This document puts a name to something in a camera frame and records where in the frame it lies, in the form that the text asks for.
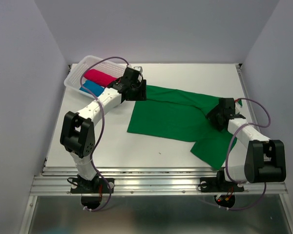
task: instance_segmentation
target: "black mounting bracket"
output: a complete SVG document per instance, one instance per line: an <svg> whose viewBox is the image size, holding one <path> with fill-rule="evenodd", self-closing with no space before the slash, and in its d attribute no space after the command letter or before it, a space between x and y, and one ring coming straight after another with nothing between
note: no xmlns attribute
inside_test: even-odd
<svg viewBox="0 0 293 234"><path fill-rule="evenodd" d="M219 103L207 115L206 118L218 131L228 128L229 120L234 118L245 118L235 113L235 102L233 98L219 98Z"/></svg>
<svg viewBox="0 0 293 234"><path fill-rule="evenodd" d="M238 187L236 183L225 180L225 171L222 168L217 172L216 177L202 177L198 188L203 193L226 193L233 188L234 192L243 192L244 187Z"/></svg>
<svg viewBox="0 0 293 234"><path fill-rule="evenodd" d="M122 94L123 101L145 101L147 99L147 81L142 79L140 71L126 67L124 75L111 82L107 87L113 88Z"/></svg>
<svg viewBox="0 0 293 234"><path fill-rule="evenodd" d="M111 186L111 191L114 193L114 178L106 178L106 180L113 184ZM102 178L96 175L92 180L86 180L77 175L77 178L72 179L73 184L77 184L77 186L72 185L70 189L71 194L98 194L99 187L102 186L102 194L109 194L109 188L104 182Z"/></svg>

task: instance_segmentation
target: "metal frame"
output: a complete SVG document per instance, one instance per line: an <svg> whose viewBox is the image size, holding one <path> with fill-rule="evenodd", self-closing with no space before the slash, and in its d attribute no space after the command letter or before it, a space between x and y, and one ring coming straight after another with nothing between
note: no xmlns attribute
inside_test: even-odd
<svg viewBox="0 0 293 234"><path fill-rule="evenodd" d="M243 91L248 97L240 66L236 69ZM253 122L257 122L252 105L248 105ZM201 177L216 175L212 168L98 168L105 177L115 178L113 196L137 195L216 195L202 193L197 189ZM63 196L78 194L70 193L70 185L66 179L76 176L74 167L44 167L40 176L36 176L30 191L30 196L23 217L20 234L29 232L31 220L38 196ZM241 195L262 194L263 184L246 184ZM293 208L285 183L269 183L267 194L279 194L285 210L286 218L293 233Z"/></svg>
<svg viewBox="0 0 293 234"><path fill-rule="evenodd" d="M21 223L20 234L27 234L29 232L30 223L31 223L31 220L33 219L36 203L37 203L37 196L29 196L24 217Z"/></svg>
<svg viewBox="0 0 293 234"><path fill-rule="evenodd" d="M76 176L75 168L46 168L34 178L30 195L63 196L70 193L66 179ZM115 179L113 196L131 195L217 195L198 190L201 177L216 176L211 168L99 168L104 177ZM262 194L262 183L246 184L241 194ZM284 183L269 183L268 194L286 194Z"/></svg>

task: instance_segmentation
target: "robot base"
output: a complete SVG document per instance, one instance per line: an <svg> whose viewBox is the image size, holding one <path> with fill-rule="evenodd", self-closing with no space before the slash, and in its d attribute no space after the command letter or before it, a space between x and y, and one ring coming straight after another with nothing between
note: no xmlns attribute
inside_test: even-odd
<svg viewBox="0 0 293 234"><path fill-rule="evenodd" d="M216 177L200 178L200 185L198 185L198 189L203 193L226 193L231 188L233 188L234 192L244 191L243 186L238 187L237 184L225 180L224 169L218 171Z"/></svg>
<svg viewBox="0 0 293 234"><path fill-rule="evenodd" d="M106 178L111 186L111 192L114 192L114 178ZM99 187L102 185L102 194L109 194L109 189L102 178L96 175L92 180L85 180L79 175L77 178L73 178L72 182L77 186L72 185L71 194L99 194Z"/></svg>

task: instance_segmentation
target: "blue cloth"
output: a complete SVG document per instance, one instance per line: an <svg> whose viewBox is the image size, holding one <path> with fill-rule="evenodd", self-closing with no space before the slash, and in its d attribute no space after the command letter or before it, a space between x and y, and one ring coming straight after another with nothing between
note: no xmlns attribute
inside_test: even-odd
<svg viewBox="0 0 293 234"><path fill-rule="evenodd" d="M84 87L86 87L87 89L89 89L91 92L93 92L95 94L95 96L100 96L101 93L103 93L104 88L101 87L100 85L96 84L95 82L92 82L90 80L86 80L86 82L84 83ZM80 87L81 91L84 91L86 93L89 93L86 89L84 89L83 87Z"/></svg>

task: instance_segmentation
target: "folded cloth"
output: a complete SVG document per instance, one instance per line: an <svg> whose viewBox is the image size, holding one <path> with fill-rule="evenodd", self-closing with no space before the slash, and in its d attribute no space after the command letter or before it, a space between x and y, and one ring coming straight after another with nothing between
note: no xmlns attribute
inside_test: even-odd
<svg viewBox="0 0 293 234"><path fill-rule="evenodd" d="M100 96L101 93L103 93L104 91L104 88L101 87L100 85L92 82L92 81L89 81L89 80L86 80L86 82L84 83L84 87L86 87L87 89L89 89L91 92L94 93L95 96ZM81 91L84 91L86 93L89 93L86 89L84 89L83 87L80 87L80 90Z"/></svg>
<svg viewBox="0 0 293 234"><path fill-rule="evenodd" d="M103 87L107 87L112 81L116 80L115 77L95 69L87 71L84 77Z"/></svg>
<svg viewBox="0 0 293 234"><path fill-rule="evenodd" d="M146 93L147 101L135 103L127 131L195 142L191 152L219 170L232 134L217 131L205 117L219 98L150 85Z"/></svg>

